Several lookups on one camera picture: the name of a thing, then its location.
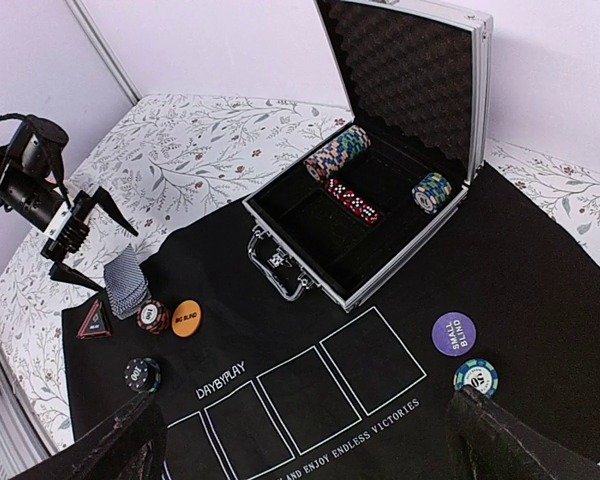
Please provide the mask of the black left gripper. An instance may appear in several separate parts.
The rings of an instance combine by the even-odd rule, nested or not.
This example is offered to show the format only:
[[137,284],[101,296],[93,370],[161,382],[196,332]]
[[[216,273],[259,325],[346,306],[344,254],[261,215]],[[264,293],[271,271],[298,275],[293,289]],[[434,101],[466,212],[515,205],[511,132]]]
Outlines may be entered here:
[[[133,236],[138,231],[126,220],[110,193],[99,187],[94,194],[81,191],[71,198],[64,184],[62,151],[69,137],[51,120],[10,113],[0,122],[17,120],[10,143],[0,147],[0,208],[15,211],[48,237],[42,255],[62,260],[77,252],[89,233],[86,219],[97,204]],[[93,291],[103,288],[80,271],[55,262],[50,278]]]

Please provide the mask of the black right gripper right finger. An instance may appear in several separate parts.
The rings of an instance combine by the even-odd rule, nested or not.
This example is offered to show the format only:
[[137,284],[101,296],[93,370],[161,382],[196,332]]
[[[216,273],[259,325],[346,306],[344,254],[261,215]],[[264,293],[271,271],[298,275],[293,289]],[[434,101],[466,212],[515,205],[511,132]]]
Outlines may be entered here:
[[471,386],[446,413],[454,479],[600,479],[600,466],[542,436]]

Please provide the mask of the green blue chip stack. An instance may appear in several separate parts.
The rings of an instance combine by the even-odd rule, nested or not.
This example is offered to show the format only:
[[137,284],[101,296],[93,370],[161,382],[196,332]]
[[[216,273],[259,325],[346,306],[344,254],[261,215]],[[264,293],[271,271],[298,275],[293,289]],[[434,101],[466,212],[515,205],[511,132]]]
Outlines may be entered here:
[[462,363],[453,378],[455,391],[471,386],[488,398],[495,395],[499,387],[499,374],[487,360],[474,358]]

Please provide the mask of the blue playing card deck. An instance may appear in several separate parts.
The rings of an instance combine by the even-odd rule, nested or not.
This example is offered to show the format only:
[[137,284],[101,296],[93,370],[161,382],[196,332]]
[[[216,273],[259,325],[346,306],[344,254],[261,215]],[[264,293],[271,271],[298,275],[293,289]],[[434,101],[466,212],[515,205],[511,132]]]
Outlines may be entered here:
[[134,315],[149,294],[148,280],[131,245],[104,265],[104,282],[110,309],[120,320]]

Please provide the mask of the black and green chip stack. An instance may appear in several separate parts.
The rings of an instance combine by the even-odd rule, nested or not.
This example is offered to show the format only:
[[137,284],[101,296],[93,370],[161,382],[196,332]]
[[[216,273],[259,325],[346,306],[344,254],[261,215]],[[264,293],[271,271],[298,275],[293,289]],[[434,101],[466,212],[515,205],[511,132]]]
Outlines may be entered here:
[[152,358],[133,358],[124,370],[126,385],[137,393],[154,393],[161,384],[159,364]]

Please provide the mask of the orange black chip stack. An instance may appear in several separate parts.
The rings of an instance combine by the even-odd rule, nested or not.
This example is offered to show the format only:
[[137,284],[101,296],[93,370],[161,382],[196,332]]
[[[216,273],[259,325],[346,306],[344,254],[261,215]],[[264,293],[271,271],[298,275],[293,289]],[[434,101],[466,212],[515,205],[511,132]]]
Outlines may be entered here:
[[136,315],[136,324],[153,334],[160,334],[170,327],[171,312],[167,306],[155,299],[146,300]]

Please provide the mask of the purple small blind button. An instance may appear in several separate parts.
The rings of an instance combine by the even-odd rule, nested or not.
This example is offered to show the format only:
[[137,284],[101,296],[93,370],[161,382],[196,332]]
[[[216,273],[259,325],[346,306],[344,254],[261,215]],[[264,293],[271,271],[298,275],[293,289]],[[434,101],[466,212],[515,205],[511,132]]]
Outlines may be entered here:
[[460,357],[474,347],[477,330],[475,323],[467,315],[461,312],[447,312],[434,322],[431,338],[441,354]]

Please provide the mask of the orange big blind button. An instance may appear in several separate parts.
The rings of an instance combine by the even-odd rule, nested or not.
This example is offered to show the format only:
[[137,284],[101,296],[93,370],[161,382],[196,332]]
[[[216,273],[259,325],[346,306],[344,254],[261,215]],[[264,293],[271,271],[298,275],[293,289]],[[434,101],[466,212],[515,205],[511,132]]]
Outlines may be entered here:
[[202,310],[195,300],[185,300],[173,312],[171,326],[175,335],[187,338],[196,333],[201,325]]

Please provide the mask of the triangular all in button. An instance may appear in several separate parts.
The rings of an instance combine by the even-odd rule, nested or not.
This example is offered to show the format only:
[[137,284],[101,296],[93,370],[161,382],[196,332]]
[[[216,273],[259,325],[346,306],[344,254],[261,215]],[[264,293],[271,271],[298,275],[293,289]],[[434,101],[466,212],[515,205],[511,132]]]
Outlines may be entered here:
[[104,303],[95,300],[85,316],[76,337],[80,340],[110,337],[112,330]]

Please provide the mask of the black poker table mat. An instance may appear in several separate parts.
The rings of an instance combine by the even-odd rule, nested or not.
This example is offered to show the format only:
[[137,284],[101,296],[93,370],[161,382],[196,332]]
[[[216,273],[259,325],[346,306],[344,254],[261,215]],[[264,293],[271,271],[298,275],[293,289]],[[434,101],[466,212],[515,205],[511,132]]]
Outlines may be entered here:
[[492,168],[459,211],[361,309],[324,293],[288,302],[250,262],[252,221],[231,204],[176,230],[143,264],[169,306],[198,301],[188,338],[131,320],[77,338],[66,307],[72,431],[132,397],[123,371],[155,359],[175,479],[448,479],[445,411],[460,358],[432,340],[448,312],[475,324],[473,358],[495,401],[537,432],[600,459],[600,268]]

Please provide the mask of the orange and blue chip row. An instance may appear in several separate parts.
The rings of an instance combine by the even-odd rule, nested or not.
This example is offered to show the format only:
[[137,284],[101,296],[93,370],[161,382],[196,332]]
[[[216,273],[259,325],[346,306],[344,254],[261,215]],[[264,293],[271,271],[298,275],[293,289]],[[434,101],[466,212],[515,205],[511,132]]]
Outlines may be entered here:
[[324,182],[370,145],[366,131],[353,125],[305,158],[303,164],[314,180]]

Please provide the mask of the green blue black chip row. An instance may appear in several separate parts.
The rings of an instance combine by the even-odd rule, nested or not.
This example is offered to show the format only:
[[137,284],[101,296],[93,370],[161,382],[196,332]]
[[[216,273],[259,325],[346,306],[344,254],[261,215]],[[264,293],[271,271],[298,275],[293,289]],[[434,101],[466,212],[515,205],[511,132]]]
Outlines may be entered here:
[[440,173],[427,174],[412,188],[415,203],[427,214],[436,214],[453,192],[451,183]]

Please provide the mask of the red dice row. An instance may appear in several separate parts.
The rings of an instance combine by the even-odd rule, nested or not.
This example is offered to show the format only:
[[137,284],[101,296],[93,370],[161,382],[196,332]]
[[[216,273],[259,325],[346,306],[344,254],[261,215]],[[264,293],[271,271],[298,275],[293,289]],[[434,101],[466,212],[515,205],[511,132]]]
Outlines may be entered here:
[[324,188],[346,210],[366,224],[375,225],[379,222],[381,215],[378,210],[339,180],[335,178],[326,180]]

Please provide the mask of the front aluminium rail base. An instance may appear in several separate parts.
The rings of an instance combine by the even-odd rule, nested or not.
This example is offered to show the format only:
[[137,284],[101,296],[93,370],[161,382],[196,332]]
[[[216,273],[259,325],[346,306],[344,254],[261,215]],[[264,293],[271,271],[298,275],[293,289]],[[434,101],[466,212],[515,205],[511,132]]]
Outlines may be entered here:
[[10,479],[49,457],[0,347],[0,479]]

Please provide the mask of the left aluminium frame post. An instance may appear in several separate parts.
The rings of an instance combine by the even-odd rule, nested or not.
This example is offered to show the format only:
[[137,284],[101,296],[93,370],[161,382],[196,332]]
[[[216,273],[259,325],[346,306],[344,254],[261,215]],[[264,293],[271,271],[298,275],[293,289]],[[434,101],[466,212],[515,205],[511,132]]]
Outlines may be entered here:
[[143,97],[139,88],[135,85],[129,74],[126,72],[120,60],[117,58],[113,49],[100,31],[94,18],[89,13],[86,5],[81,0],[66,0],[66,6],[69,8],[73,18],[78,23],[92,47],[95,49],[99,58],[112,75],[115,83],[123,92],[125,97],[132,105],[136,105]]

